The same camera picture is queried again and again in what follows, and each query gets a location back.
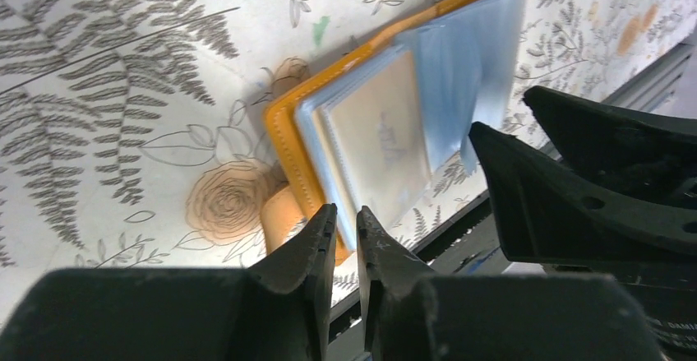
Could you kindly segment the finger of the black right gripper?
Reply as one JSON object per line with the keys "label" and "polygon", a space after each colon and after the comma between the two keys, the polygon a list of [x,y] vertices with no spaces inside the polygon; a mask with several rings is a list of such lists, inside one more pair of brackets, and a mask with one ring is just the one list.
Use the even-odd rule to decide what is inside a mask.
{"label": "finger of the black right gripper", "polygon": [[696,207],[696,121],[586,100],[543,86],[524,102],[582,178],[665,206]]}
{"label": "finger of the black right gripper", "polygon": [[696,262],[696,212],[610,191],[516,137],[475,123],[469,139],[486,176],[496,230],[511,261]]}

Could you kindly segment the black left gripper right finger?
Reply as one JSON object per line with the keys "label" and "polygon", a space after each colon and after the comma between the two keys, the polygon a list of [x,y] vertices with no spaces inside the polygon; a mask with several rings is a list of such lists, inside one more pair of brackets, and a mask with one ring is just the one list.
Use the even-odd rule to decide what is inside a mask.
{"label": "black left gripper right finger", "polygon": [[390,236],[368,206],[357,214],[364,347],[374,360],[423,360],[428,338],[418,281],[433,272]]}

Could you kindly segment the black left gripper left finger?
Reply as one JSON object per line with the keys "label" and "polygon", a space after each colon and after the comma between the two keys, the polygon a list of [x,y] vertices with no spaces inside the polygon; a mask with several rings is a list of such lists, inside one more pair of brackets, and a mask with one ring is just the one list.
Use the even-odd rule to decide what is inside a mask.
{"label": "black left gripper left finger", "polygon": [[334,204],[323,205],[300,232],[249,269],[249,360],[325,358],[336,216]]}

